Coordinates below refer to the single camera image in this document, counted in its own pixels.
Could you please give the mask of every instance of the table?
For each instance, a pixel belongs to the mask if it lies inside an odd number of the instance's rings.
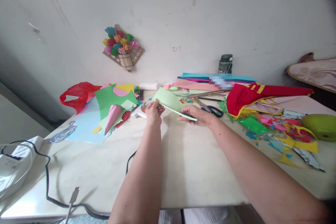
[[[144,93],[144,101],[148,101],[155,91]],[[214,101],[203,102],[216,106]],[[67,128],[71,119],[48,135],[40,150],[51,157],[49,196],[67,204],[74,188],[79,186],[76,203],[87,203],[95,211],[108,214],[125,177],[127,160],[139,146],[146,120],[141,117],[129,118],[112,132],[102,146],[66,140],[49,143],[48,139]],[[255,146],[239,123],[232,124],[226,115],[221,119]],[[208,128],[180,122],[177,114],[166,110],[162,115],[161,133],[163,209],[249,203]],[[265,141],[259,141],[258,149],[272,159],[281,156]],[[317,198],[334,198],[336,143],[320,141],[319,150],[320,153],[315,156],[326,173],[276,163]],[[308,167],[297,155],[293,155],[291,160],[299,167]],[[67,209],[46,200],[45,163],[44,157],[36,158],[22,189],[0,205],[0,219],[66,216]],[[86,212],[83,207],[79,207],[72,214],[81,215]]]

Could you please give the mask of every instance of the red cloth with yellow trim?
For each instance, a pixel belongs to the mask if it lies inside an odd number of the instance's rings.
[[[226,106],[230,115],[237,118],[244,107],[259,100],[276,96],[306,96],[312,93],[313,89],[303,87],[235,84],[227,97]]]

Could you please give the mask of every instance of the tape roll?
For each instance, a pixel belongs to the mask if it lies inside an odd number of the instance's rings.
[[[141,83],[139,88],[142,90],[158,90],[160,88],[160,83]]]

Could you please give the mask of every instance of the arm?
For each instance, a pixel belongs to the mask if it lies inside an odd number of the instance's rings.
[[[164,110],[157,100],[146,109],[147,125],[108,224],[158,222],[162,187],[160,116]]]
[[[327,208],[264,153],[214,115],[195,106],[182,111],[209,127],[245,195],[266,223],[327,223]]]

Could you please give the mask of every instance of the green water bottle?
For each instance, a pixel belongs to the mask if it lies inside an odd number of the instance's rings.
[[[232,54],[223,54],[220,61],[219,61],[219,66],[218,66],[218,73],[220,74],[231,74],[231,69],[232,69],[232,59],[233,55]]]

